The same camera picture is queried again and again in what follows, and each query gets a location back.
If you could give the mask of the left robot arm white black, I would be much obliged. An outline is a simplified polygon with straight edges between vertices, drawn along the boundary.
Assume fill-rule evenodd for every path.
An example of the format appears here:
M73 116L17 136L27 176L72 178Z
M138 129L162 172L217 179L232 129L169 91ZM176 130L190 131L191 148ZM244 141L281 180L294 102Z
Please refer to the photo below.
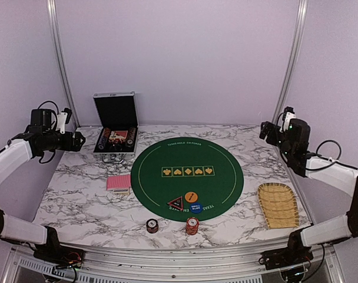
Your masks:
M65 130L71 116L71 109L59 111L57 104L50 100L33 109L25 131L8 140L0 150L0 185L16 169L36 157L40 164L46 164L55 157L56 151L80 151L85 137L78 131ZM42 245L42 253L52 262L61 262L65 257L65 249L56 243L54 228L9 216L1 208L0 239Z

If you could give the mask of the blue small blind button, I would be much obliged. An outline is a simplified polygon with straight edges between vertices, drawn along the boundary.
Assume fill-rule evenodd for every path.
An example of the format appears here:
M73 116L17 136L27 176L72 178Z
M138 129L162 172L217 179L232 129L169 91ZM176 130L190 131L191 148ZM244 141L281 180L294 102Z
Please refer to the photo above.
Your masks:
M198 214L198 213L201 213L202 211L203 211L202 204L200 204L198 202L190 204L190 212L191 213Z

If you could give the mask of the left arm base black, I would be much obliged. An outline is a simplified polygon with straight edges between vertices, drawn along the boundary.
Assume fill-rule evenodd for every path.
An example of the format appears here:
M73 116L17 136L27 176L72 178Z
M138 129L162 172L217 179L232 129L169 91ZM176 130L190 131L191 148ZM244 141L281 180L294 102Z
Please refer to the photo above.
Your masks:
M34 257L57 264L60 268L81 266L84 250L61 245L56 229L49 226L45 228L47 240L42 245L35 244Z

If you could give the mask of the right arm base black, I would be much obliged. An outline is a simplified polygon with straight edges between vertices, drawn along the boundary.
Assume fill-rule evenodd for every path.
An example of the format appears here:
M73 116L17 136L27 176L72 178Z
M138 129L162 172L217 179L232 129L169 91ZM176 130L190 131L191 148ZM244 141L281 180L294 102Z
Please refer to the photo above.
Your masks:
M259 264L264 265L266 270L271 270L311 261L314 258L311 247L303 245L300 232L301 229L289 235L285 248L262 252Z

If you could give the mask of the orange red chip stack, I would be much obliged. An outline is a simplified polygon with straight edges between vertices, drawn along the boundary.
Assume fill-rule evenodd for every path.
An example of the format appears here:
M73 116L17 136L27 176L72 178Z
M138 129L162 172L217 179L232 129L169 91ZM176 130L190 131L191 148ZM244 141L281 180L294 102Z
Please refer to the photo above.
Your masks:
M186 221L185 231L187 235L195 235L198 232L199 220L195 217L190 217Z

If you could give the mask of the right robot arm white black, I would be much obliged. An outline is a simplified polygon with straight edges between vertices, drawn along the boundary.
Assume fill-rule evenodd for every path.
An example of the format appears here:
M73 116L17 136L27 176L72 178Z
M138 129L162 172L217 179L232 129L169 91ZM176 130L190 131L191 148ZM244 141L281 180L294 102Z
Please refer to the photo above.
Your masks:
M345 214L293 232L282 252L288 264L302 258L305 247L358 237L358 169L309 152L309 135L310 126L305 121L286 117L281 127L269 121L261 123L259 138L276 146L295 174L335 187L350 195L352 202Z

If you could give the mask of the triangular all-in button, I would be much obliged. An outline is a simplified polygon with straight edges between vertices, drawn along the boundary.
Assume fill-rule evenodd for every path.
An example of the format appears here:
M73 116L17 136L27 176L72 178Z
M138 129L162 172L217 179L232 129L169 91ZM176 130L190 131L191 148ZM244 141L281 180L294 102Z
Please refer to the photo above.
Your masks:
M169 201L167 203L167 205L172 206L172 207L174 207L176 209L179 209L179 210L183 210L183 208L184 208L183 197L182 196L177 197L174 200Z

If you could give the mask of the orange big blind button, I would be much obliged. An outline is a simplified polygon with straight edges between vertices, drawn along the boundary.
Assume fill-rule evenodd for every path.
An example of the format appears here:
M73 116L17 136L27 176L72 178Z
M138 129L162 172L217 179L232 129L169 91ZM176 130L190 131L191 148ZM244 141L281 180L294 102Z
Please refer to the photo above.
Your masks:
M196 194L195 192L187 192L184 195L184 199L188 203L195 203L196 201L198 201L198 194Z

